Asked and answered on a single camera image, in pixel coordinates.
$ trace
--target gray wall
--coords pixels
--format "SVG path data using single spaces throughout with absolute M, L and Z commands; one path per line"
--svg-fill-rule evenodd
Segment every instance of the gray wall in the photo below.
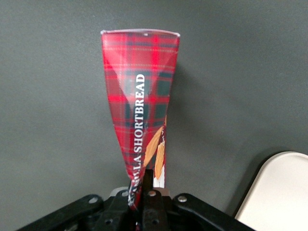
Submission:
M 0 230 L 128 185 L 102 29 L 181 34 L 167 187 L 233 214 L 260 164 L 308 154 L 308 2 L 0 0 Z

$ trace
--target screw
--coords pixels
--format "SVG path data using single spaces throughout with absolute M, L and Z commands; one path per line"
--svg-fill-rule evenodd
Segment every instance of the screw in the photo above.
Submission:
M 89 204 L 94 204 L 98 201 L 97 197 L 93 197 L 92 199 L 89 200 Z
M 122 196 L 128 196 L 128 191 L 122 192 Z
M 185 197 L 185 196 L 179 196 L 178 197 L 178 201 L 180 201 L 180 202 L 186 202 L 187 201 L 187 198 Z
M 155 195 L 156 195 L 156 192 L 155 192 L 155 191 L 149 191 L 149 192 L 148 192 L 148 195 L 149 195 L 149 196 L 155 196 Z

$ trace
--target white plastic surface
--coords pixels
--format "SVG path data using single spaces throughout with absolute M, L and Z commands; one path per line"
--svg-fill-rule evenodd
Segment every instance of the white plastic surface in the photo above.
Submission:
M 284 152 L 271 157 L 236 219 L 257 231 L 308 231 L 308 156 Z

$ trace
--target red tartan packaging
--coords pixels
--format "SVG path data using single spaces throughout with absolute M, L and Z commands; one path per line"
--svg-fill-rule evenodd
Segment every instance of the red tartan packaging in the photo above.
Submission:
M 146 167 L 165 185 L 166 112 L 180 35 L 149 30 L 102 31 L 108 101 L 137 209 Z

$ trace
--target plaid box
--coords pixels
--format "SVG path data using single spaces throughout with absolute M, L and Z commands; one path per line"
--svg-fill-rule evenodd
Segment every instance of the plaid box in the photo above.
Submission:
M 136 208 L 138 203 L 147 145 L 161 127 L 164 129 L 159 141 L 164 138 L 165 143 L 165 118 L 179 42 L 179 34 L 161 30 L 102 31 L 103 64 L 111 116 L 127 173 L 132 180 L 128 202 L 131 208 Z M 138 75 L 144 77 L 144 82 L 136 82 Z M 135 114 L 136 110 L 141 110 L 139 106 L 136 109 L 139 84 L 144 84 L 140 85 L 144 90 L 142 115 Z M 142 132 L 138 131 L 142 133 L 141 153 L 134 152 L 136 116 L 142 116 L 143 122 Z M 155 157 L 148 167 L 154 168 L 153 160 Z

